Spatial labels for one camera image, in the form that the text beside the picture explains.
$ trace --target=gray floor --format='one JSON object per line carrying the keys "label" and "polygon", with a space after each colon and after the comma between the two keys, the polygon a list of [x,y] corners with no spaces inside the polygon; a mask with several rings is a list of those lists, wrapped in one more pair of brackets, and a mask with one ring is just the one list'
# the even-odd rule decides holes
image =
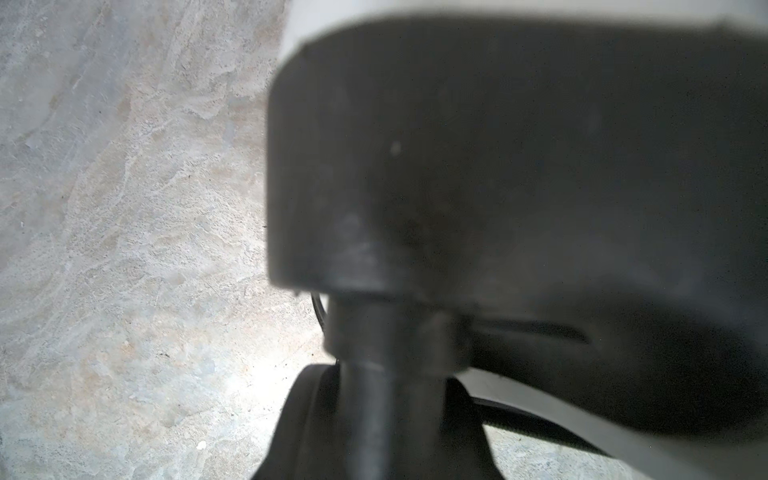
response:
{"label": "gray floor", "polygon": [[[281,1],[0,3],[0,478],[246,478],[329,358],[265,275]],[[507,478],[639,478],[488,430]]]}

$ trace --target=white surface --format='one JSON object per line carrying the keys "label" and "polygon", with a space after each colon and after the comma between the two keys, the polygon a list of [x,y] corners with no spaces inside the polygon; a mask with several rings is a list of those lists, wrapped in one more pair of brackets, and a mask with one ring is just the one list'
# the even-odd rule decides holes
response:
{"label": "white surface", "polygon": [[[0,2],[2,480],[246,478],[298,372],[329,360],[308,296],[266,279],[283,18],[270,0]],[[508,478],[630,478],[491,438]]]}

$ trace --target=small white speck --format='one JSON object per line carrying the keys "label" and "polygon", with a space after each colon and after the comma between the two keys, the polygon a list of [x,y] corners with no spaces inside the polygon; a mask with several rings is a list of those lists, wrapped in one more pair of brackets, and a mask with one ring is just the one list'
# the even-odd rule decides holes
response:
{"label": "small white speck", "polygon": [[392,142],[392,146],[389,147],[389,154],[393,157],[397,157],[400,155],[400,152],[402,152],[402,145],[400,144],[399,140],[395,140]]}

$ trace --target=black wire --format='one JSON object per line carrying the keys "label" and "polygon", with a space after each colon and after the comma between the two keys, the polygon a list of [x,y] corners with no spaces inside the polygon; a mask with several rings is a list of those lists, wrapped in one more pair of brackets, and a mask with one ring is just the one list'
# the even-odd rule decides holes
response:
{"label": "black wire", "polygon": [[320,300],[319,293],[310,294],[312,297],[312,306],[315,308],[315,317],[320,324],[320,329],[324,332],[326,330],[326,309],[323,306],[323,301]]}

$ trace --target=white plastic part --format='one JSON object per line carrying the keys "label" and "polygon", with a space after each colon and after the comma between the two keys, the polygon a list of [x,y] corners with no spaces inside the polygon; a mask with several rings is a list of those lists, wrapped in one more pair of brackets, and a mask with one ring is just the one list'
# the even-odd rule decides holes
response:
{"label": "white plastic part", "polygon": [[768,0],[293,0],[280,46],[285,61],[333,31],[384,18],[492,16],[572,19],[768,33]]}

